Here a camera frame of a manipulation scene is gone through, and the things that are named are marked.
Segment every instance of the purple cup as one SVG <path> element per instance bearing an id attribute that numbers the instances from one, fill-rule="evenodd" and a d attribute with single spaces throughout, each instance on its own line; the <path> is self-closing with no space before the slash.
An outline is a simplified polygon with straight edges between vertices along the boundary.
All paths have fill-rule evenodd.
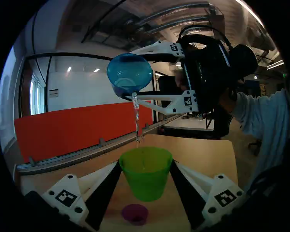
<path id="1" fill-rule="evenodd" d="M 144 225 L 148 217 L 148 210 L 143 205 L 127 205 L 121 211 L 121 215 L 132 225 Z"/>

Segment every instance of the ceiling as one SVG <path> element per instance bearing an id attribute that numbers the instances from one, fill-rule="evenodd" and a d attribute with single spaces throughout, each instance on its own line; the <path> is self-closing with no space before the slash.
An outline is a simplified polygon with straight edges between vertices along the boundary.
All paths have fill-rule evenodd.
<path id="1" fill-rule="evenodd" d="M 246 44 L 259 58 L 260 66 L 268 66 L 271 60 L 280 60 L 275 44 L 260 23 L 235 0 L 126 0 L 100 20 L 118 0 L 72 0 L 63 20 L 63 31 L 79 35 L 79 43 L 89 28 L 94 29 L 84 43 L 98 42 L 114 48 L 132 51 L 152 44 L 157 40 L 175 42 L 182 28 L 192 24 L 209 24 L 224 32 L 232 45 Z M 178 7 L 186 4 L 190 7 Z M 142 22 L 162 10 L 160 17 Z M 205 34 L 217 38 L 207 28 L 195 28 L 189 34 Z"/>

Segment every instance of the table surface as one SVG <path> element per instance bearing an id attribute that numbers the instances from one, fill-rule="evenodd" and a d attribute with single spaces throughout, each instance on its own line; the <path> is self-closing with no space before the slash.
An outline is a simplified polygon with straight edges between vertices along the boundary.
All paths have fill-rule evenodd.
<path id="1" fill-rule="evenodd" d="M 237 183 L 237 169 L 233 146 L 226 140 L 201 140 L 163 135 L 145 135 L 139 146 L 154 146 L 169 150 L 173 159 L 192 170 L 209 177 L 224 173 Z M 136 147 L 136 142 L 105 153 L 85 162 L 60 170 L 43 174 L 21 176 L 23 194 L 35 190 L 42 194 L 66 174 L 75 174 L 78 178 L 88 175 L 119 159 L 120 155 Z M 130 225 L 121 216 L 121 210 L 129 204 L 141 204 L 149 210 L 147 223 L 138 227 Z M 136 199 L 121 173 L 111 197 L 100 231 L 191 231 L 190 223 L 181 203 L 171 175 L 162 197 L 153 202 L 141 202 Z"/>
<path id="2" fill-rule="evenodd" d="M 140 204 L 148 209 L 148 217 L 144 226 L 134 226 L 122 217 L 122 209 L 130 204 Z M 171 174 L 169 174 L 163 195 L 156 201 L 143 202 L 134 197 L 122 173 L 109 201 L 99 231 L 191 232 L 191 226 Z"/>
<path id="3" fill-rule="evenodd" d="M 173 159 L 192 170 L 214 177 L 224 173 L 237 184 L 237 169 L 232 143 L 226 140 L 204 140 L 147 134 L 139 146 L 167 149 Z M 136 148 L 136 142 L 128 143 L 96 158 L 66 168 L 42 174 L 21 176 L 20 187 L 23 194 L 31 190 L 44 193 L 65 175 L 71 173 L 78 178 L 99 170 L 115 162 L 120 155 Z"/>
<path id="4" fill-rule="evenodd" d="M 195 131 L 213 131 L 214 130 L 214 120 L 211 121 L 210 126 L 206 129 L 206 120 L 199 120 L 198 118 L 176 118 L 173 121 L 166 123 L 164 127 L 172 129 L 182 129 L 182 130 L 195 130 Z"/>

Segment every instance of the orange wall panel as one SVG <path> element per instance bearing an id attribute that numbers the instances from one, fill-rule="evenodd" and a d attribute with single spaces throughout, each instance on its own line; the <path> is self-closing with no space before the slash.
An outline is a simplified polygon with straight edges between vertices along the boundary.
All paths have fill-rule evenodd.
<path id="1" fill-rule="evenodd" d="M 152 110 L 140 106 L 140 128 L 152 124 Z M 15 119 L 15 131 L 25 162 L 78 151 L 135 131 L 131 102 L 53 111 Z"/>

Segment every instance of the metal rail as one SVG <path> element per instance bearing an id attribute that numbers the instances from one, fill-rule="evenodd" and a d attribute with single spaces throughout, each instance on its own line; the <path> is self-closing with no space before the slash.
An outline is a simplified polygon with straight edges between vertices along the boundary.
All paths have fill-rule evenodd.
<path id="1" fill-rule="evenodd" d="M 157 122 L 153 125 L 150 125 L 147 129 L 143 130 L 143 134 L 148 134 L 152 130 L 178 118 L 181 115 L 175 115 L 170 117 L 167 120 Z M 22 175 L 35 175 L 45 172 L 50 172 L 58 170 L 64 167 L 69 167 L 81 162 L 87 161 L 89 159 L 98 157 L 106 152 L 110 152 L 118 147 L 121 147 L 129 142 L 135 141 L 136 135 L 135 132 L 132 132 L 128 135 L 113 139 L 105 143 L 105 145 L 96 145 L 90 148 L 83 149 L 81 151 L 73 152 L 67 155 L 60 157 L 54 157 L 48 160 L 38 161 L 35 166 L 31 164 L 19 164 L 16 167 L 17 172 Z"/>
<path id="2" fill-rule="evenodd" d="M 181 10 L 186 10 L 189 8 L 215 8 L 214 5 L 208 3 L 208 2 L 198 2 L 198 3 L 190 3 L 190 4 L 184 4 L 179 6 L 174 6 L 168 9 L 163 9 L 162 11 L 156 12 L 144 19 L 142 19 L 139 22 L 136 22 L 135 24 L 138 26 L 142 26 L 146 24 L 147 22 L 154 20 L 156 18 L 162 17 L 167 14 L 175 13 Z"/>
<path id="3" fill-rule="evenodd" d="M 178 24 L 182 24 L 182 23 L 186 23 L 186 22 L 204 22 L 204 21 L 209 21 L 209 19 L 210 18 L 207 15 L 194 16 L 194 17 L 178 19 L 178 20 L 174 20 L 174 21 L 168 22 L 166 24 L 159 25 L 158 27 L 155 27 L 155 28 L 153 28 L 151 30 L 148 30 L 147 33 L 148 34 L 153 34 L 153 33 L 162 31 L 162 30 L 164 30 L 166 28 L 177 26 Z"/>

